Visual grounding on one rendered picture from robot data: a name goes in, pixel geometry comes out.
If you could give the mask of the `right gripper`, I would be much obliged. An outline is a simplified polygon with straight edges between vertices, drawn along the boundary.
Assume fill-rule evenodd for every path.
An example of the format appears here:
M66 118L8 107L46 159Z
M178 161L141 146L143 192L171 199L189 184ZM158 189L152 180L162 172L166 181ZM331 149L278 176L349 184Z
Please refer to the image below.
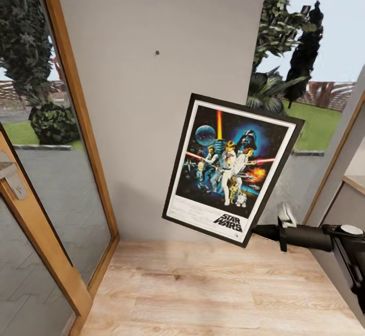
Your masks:
M287 245L313 249L312 230L310 226L301 224L297 224L296 227L282 227L282 221L278 218L278 225L257 225L251 231L260 237L279 241L281 251L286 252Z

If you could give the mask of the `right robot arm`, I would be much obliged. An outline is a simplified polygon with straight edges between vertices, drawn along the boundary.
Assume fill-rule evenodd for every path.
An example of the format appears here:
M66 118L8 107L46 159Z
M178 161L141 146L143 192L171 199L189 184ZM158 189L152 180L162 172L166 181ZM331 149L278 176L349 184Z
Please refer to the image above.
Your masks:
M278 225L257 225L251 231L260 237L279 241L280 249L296 245L326 252L333 251L351 292L365 312L365 232L351 225L322 225L322 228L296 224L287 203L277 205ZM336 231L339 230L339 231Z

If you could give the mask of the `poster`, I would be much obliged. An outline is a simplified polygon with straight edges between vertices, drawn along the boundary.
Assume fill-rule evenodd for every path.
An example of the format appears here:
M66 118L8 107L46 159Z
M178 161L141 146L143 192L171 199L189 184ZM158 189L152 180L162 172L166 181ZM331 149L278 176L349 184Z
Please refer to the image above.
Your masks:
M162 218L246 248L305 121L193 93Z

